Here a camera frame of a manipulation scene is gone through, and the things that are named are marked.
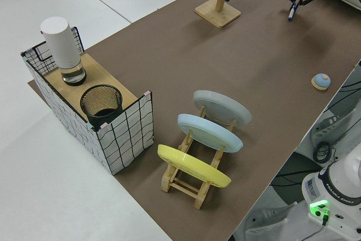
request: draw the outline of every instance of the black cable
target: black cable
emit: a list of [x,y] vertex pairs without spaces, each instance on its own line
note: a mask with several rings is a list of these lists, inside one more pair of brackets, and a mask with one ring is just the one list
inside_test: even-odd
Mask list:
[[342,86],[341,88],[351,87],[351,86],[357,85],[358,83],[361,83],[361,80],[360,80],[360,81],[357,81],[357,82],[355,82],[355,83],[352,83],[352,84],[350,84],[350,85]]
[[288,182],[291,182],[291,183],[294,183],[294,184],[296,184],[296,183],[297,183],[297,182],[295,182],[295,181],[293,181],[293,180],[291,180],[291,179],[288,179],[288,178],[286,178],[286,177],[284,177],[284,176],[280,176],[280,177],[282,177],[282,178],[286,179]]
[[295,186],[295,185],[301,185],[302,182],[300,183],[291,183],[290,185],[275,185],[273,183],[270,184],[270,186],[280,186],[280,187],[284,187],[284,186]]
[[315,162],[319,164],[326,163],[332,155],[332,148],[331,145],[327,141],[321,141],[317,144],[314,152],[313,152],[313,159]]
[[340,90],[339,93],[347,93],[348,91],[353,91],[353,90],[360,90],[361,87],[358,87],[357,89],[351,89],[351,90]]
[[332,106],[328,107],[323,113],[325,113],[326,111],[330,110],[330,109],[331,109],[332,107],[334,107],[336,104],[338,104],[338,103],[341,102],[342,100],[346,99],[346,98],[349,97],[350,95],[353,95],[354,93],[356,93],[356,92],[359,91],[359,90],[361,90],[361,88],[358,89],[358,90],[356,90],[356,91],[353,91],[352,93],[350,93],[350,94],[346,95],[345,97],[343,97],[342,99],[338,100],[338,101],[337,101],[336,103],[334,103]]
[[312,173],[312,172],[319,172],[321,169],[309,169],[309,170],[300,170],[298,172],[290,172],[290,173],[279,173],[276,177],[284,177],[289,175],[301,174],[301,173]]

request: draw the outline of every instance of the brown table mat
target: brown table mat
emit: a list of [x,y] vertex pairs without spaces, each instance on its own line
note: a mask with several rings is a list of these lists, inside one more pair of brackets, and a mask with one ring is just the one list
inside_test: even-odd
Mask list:
[[[361,56],[360,12],[339,0],[299,7],[293,22],[288,0],[231,0],[242,14],[224,29],[194,13],[206,1],[177,0],[86,50],[136,96],[153,91],[155,144],[115,177],[173,240],[227,240]],[[331,77],[327,91],[311,84],[320,72]],[[200,211],[186,194],[161,191],[166,163],[156,153],[181,143],[177,116],[197,114],[195,90],[253,115],[234,130],[244,148],[219,165],[232,182],[211,187]],[[190,154],[210,162],[214,152],[194,143]]]

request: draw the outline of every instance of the storage box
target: storage box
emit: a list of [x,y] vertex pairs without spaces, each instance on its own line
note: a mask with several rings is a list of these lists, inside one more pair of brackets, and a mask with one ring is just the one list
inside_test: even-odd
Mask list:
[[[84,49],[77,28],[72,28],[72,32],[79,53],[82,54]],[[46,42],[22,52],[21,56],[57,118],[110,174],[116,174],[128,166],[145,148],[153,144],[153,105],[150,91],[145,92],[139,99],[133,96],[135,99],[130,100],[131,103],[119,117],[96,132],[83,113],[75,109],[78,106],[75,103],[80,103],[80,99],[70,102],[64,97],[64,93],[48,80],[48,75],[58,68]],[[85,68],[87,61],[90,61],[89,58],[82,59]],[[120,92],[132,97],[126,88],[120,89]]]

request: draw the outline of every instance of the wooden block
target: wooden block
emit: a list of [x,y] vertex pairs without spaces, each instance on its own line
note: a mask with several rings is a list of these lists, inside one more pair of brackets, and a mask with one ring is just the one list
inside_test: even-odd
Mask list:
[[201,209],[201,206],[205,200],[205,197],[207,196],[208,190],[210,187],[210,183],[203,182],[201,185],[201,188],[199,189],[199,192],[197,194],[197,197],[194,201],[193,207],[196,209]]
[[216,4],[217,0],[209,0],[202,5],[196,7],[195,13],[202,16],[204,19],[215,25],[217,28],[225,27],[241,15],[241,12],[239,10],[233,8],[227,3],[224,3],[222,11],[217,12],[215,10]]
[[86,115],[80,108],[80,98],[83,93],[92,86],[99,84],[108,84],[116,87],[122,94],[122,107],[127,108],[133,104],[137,98],[122,83],[116,80],[107,70],[105,70],[90,55],[81,56],[83,66],[86,71],[86,80],[80,86],[67,85],[60,74],[59,69],[55,69],[44,75],[45,79],[73,106],[73,108],[87,120]]

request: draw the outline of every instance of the black mesh cup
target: black mesh cup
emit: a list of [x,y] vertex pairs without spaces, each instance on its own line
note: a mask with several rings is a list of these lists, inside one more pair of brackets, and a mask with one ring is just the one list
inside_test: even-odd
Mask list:
[[87,89],[80,99],[80,107],[89,123],[98,131],[105,122],[110,124],[122,112],[122,95],[110,85],[96,85]]

